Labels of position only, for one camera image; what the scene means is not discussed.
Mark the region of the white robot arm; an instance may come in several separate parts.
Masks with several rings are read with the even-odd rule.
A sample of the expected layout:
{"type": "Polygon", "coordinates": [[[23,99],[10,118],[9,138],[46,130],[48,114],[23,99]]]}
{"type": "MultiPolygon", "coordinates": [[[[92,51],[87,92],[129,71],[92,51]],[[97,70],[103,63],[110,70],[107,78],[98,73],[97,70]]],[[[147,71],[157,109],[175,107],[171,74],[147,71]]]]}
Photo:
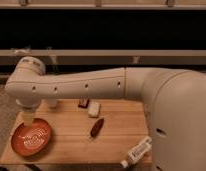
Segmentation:
{"type": "Polygon", "coordinates": [[[5,85],[23,110],[44,99],[125,99],[143,103],[152,138],[152,171],[206,171],[206,75],[185,69],[135,68],[47,75],[22,58],[5,85]]]}

